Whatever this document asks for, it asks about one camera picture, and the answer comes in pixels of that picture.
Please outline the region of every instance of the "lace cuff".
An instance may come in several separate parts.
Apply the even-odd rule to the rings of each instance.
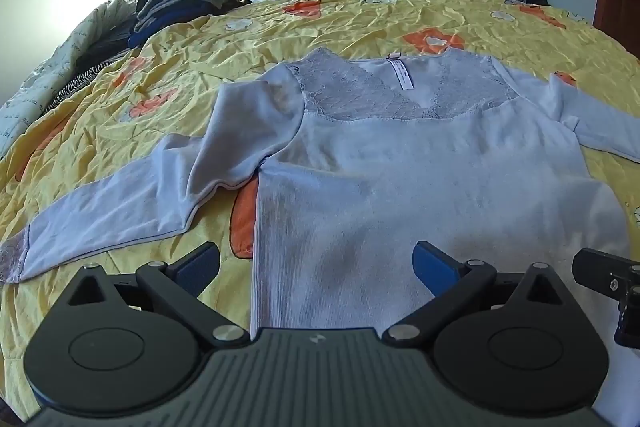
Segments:
[[[0,245],[0,282],[20,282],[24,260],[29,250],[29,226]]]

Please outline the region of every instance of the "pile of clothes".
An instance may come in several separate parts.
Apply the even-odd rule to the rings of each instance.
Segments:
[[[188,22],[203,15],[224,15],[249,0],[138,0],[136,22],[131,29],[129,48],[142,46],[162,28]]]
[[[161,29],[203,15],[223,15],[249,0],[138,0],[135,12],[104,32],[75,62],[70,80],[59,89],[43,114],[91,84],[104,68],[142,46]]]

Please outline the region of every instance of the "sleeve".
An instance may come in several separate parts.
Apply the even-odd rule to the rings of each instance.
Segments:
[[[610,107],[555,74],[543,82],[496,60],[494,66],[520,96],[574,131],[581,145],[640,163],[639,118]]]
[[[55,201],[0,245],[0,280],[185,232],[218,187],[241,187],[292,140],[303,112],[284,64],[260,80],[223,84],[205,136],[167,135],[149,156]]]

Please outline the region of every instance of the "blue gripper pad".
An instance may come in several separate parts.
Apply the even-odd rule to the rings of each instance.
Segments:
[[[460,280],[465,267],[427,241],[415,245],[412,264],[416,277],[436,297]]]

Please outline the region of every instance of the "metal screw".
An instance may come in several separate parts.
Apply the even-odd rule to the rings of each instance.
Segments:
[[[396,324],[388,329],[388,333],[396,341],[407,341],[420,335],[420,330],[411,324]]]
[[[217,341],[231,342],[236,341],[244,335],[244,330],[240,326],[235,324],[227,324],[225,326],[218,326],[213,330],[213,338]]]

